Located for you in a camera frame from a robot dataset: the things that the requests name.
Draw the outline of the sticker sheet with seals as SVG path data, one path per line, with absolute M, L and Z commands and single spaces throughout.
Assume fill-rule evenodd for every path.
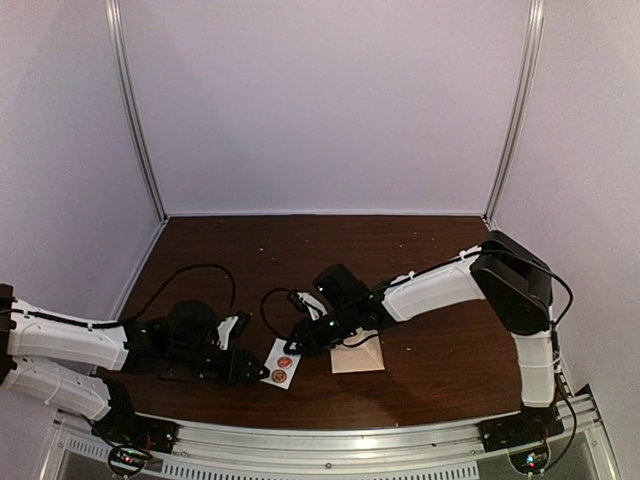
M 264 364 L 269 373 L 261 382 L 283 390 L 288 390 L 297 371 L 301 357 L 299 355 L 287 354 L 284 351 L 284 347 L 284 340 L 276 339 L 274 341 Z

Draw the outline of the cream envelope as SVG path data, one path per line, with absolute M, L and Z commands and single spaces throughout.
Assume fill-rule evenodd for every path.
M 331 372 L 333 374 L 383 371 L 385 363 L 378 337 L 350 348 L 339 346 L 331 351 Z

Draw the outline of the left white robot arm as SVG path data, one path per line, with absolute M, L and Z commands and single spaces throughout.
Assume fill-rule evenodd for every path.
M 162 376 L 179 369 L 197 380 L 252 384 L 268 368 L 247 349 L 234 347 L 250 317 L 224 319 L 206 303 L 180 301 L 165 316 L 140 322 L 106 322 L 37 308 L 1 287 L 1 385 L 73 411 L 123 444 L 144 433 L 125 386 L 64 367 L 76 362 L 130 375 Z

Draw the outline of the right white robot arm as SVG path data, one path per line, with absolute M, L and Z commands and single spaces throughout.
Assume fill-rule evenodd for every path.
M 545 262 L 498 230 L 435 267 L 374 288 L 336 264 L 314 281 L 328 310 L 304 292 L 291 295 L 308 315 L 292 328 L 285 351 L 315 355 L 360 331 L 382 332 L 428 312 L 484 301 L 515 343 L 522 412 L 514 417 L 512 430 L 519 440 L 530 442 L 550 426 L 555 402 L 552 281 Z

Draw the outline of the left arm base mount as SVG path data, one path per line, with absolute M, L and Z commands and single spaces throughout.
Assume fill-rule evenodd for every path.
M 173 452 L 179 426 L 176 422 L 139 415 L 126 386 L 106 379 L 109 410 L 99 420 L 85 421 L 91 433 L 109 448 L 107 466 L 118 478 L 139 474 L 154 459 L 152 453 Z

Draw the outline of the front aluminium rail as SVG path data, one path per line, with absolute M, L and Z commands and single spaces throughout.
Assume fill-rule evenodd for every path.
M 558 401 L 564 432 L 546 444 L 489 451 L 481 421 L 360 430 L 276 430 L 178 423 L 171 453 L 132 479 L 622 479 L 599 409 L 590 394 Z M 88 426 L 58 413 L 36 479 L 119 479 L 107 466 L 109 449 Z M 521 474 L 524 449 L 548 446 L 553 468 Z

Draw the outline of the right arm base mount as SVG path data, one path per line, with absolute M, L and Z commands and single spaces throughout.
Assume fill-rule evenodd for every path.
M 522 406 L 513 414 L 483 420 L 479 433 L 486 453 L 505 450 L 516 473 L 542 475 L 552 464 L 549 439 L 564 432 L 556 401 L 547 407 Z

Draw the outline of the left aluminium frame post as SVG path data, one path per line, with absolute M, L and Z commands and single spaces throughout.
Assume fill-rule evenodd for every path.
M 104 2 L 104 6 L 107 28 L 113 49 L 116 74 L 124 106 L 125 119 L 128 125 L 134 153 L 139 165 L 143 184 L 154 211 L 154 216 L 158 222 L 164 223 L 168 220 L 168 215 L 153 171 L 143 125 L 136 102 L 133 78 L 128 62 L 120 2 L 117 0 L 106 0 Z

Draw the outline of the aluminium frame post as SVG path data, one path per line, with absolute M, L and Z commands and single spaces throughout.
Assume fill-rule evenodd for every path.
M 483 214 L 483 221 L 488 229 L 498 228 L 496 215 L 506 188 L 509 171 L 515 159 L 519 137 L 525 121 L 526 107 L 534 84 L 540 55 L 544 22 L 545 2 L 543 0 L 531 0 L 529 2 L 521 63 L 511 114 L 498 168 Z
M 139 165 L 143 184 L 154 211 L 154 216 L 158 222 L 164 223 L 168 220 L 168 215 L 153 171 L 143 125 L 136 102 L 133 78 L 128 62 L 120 2 L 117 0 L 106 0 L 104 2 L 104 6 L 107 28 L 113 49 L 116 74 L 124 106 L 125 119 L 128 125 L 134 153 Z

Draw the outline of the right aluminium frame post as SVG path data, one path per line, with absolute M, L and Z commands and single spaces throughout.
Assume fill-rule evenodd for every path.
M 515 159 L 519 137 L 525 121 L 526 107 L 534 84 L 540 55 L 544 22 L 545 2 L 543 0 L 531 0 L 529 2 L 521 63 L 511 114 L 498 168 L 483 214 L 483 221 L 488 229 L 498 228 L 496 215 L 506 188 L 509 171 Z

